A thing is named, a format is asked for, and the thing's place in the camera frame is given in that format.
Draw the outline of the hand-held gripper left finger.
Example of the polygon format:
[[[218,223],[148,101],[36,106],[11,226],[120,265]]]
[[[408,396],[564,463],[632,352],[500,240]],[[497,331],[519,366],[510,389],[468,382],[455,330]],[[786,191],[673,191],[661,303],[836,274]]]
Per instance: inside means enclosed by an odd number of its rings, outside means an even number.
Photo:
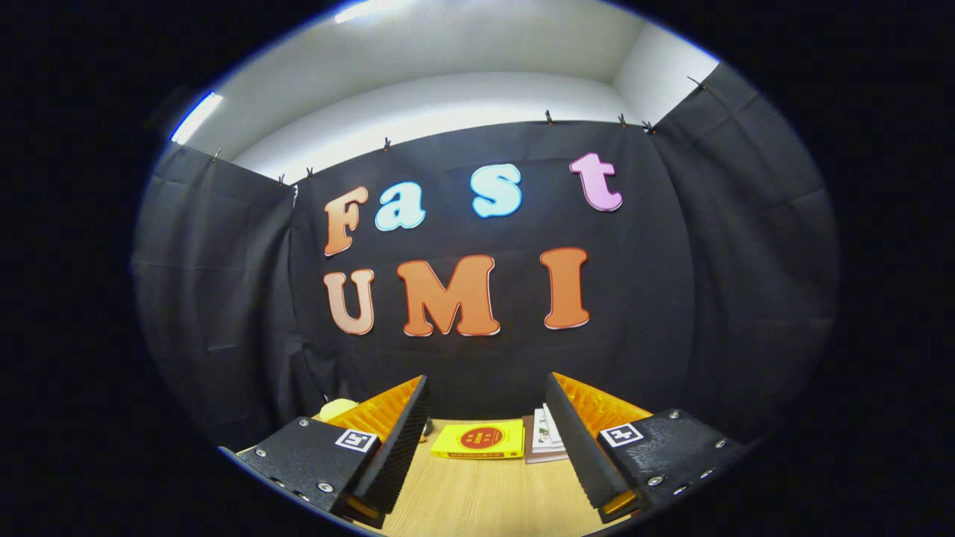
[[[419,375],[328,421],[293,419],[234,462],[316,514],[381,530],[429,414],[430,385]]]

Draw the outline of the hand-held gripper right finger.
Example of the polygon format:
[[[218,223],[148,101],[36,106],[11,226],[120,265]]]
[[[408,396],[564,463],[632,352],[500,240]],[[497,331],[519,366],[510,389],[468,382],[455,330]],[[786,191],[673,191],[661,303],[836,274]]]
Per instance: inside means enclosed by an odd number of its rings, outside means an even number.
[[[685,410],[652,414],[555,371],[547,377],[545,403],[604,523],[668,509],[751,451]]]

